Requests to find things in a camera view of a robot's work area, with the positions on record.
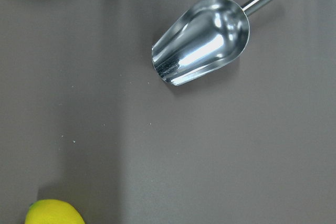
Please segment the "yellow lemon near lime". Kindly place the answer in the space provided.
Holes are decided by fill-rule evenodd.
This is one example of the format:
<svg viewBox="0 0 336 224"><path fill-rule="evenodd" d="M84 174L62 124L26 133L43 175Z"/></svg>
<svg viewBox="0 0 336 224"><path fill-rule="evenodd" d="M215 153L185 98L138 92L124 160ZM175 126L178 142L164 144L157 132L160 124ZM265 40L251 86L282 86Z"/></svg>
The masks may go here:
<svg viewBox="0 0 336 224"><path fill-rule="evenodd" d="M71 204L56 199L44 199L36 201L29 207L24 223L85 223L85 221Z"/></svg>

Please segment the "steel metal scoop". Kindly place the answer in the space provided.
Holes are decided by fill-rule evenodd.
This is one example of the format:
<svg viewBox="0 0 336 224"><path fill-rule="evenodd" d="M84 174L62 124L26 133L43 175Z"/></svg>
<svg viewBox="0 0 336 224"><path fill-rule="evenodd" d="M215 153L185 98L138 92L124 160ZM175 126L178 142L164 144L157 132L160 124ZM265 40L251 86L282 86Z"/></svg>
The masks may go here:
<svg viewBox="0 0 336 224"><path fill-rule="evenodd" d="M180 86L228 65L249 42L249 16L270 1L198 1L153 45L153 68L164 82Z"/></svg>

